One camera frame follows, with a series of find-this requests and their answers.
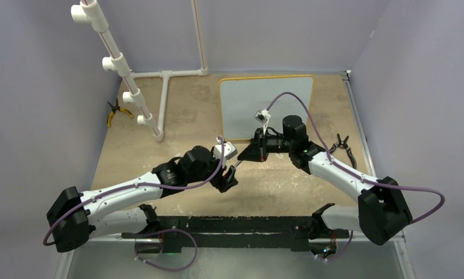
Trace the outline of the yellow-framed whiteboard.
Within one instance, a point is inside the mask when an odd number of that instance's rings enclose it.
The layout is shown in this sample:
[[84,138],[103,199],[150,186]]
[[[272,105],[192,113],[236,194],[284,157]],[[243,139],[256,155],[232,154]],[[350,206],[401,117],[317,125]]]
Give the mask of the yellow-framed whiteboard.
[[292,92],[309,106],[315,78],[310,74],[232,77],[218,83],[222,136],[228,141],[246,141],[262,123],[254,115],[266,109],[283,92]]

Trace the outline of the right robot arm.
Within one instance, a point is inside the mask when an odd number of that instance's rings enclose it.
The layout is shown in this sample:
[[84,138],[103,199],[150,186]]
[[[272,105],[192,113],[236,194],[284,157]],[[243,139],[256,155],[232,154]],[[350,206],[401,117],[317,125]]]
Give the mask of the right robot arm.
[[329,151],[309,140],[299,116],[286,116],[282,133],[257,128],[238,160],[265,162],[270,153],[288,154],[296,168],[327,181],[357,203],[355,207],[329,203],[315,211],[311,238],[325,237],[334,230],[358,231],[372,243],[383,245],[413,222],[395,180],[367,176],[333,158]]

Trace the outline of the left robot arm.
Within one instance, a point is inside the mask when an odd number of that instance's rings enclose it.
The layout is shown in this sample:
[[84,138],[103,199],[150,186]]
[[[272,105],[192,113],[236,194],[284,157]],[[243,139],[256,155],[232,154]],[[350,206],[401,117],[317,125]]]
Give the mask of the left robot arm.
[[64,253],[102,235],[128,232],[153,237],[159,230],[159,222],[149,207],[125,208],[206,183],[226,192],[238,184],[236,168],[226,165],[237,153],[230,142],[211,149],[198,145],[125,183],[94,191],[79,191],[75,186],[66,188],[48,210],[49,230],[43,244],[53,245]]

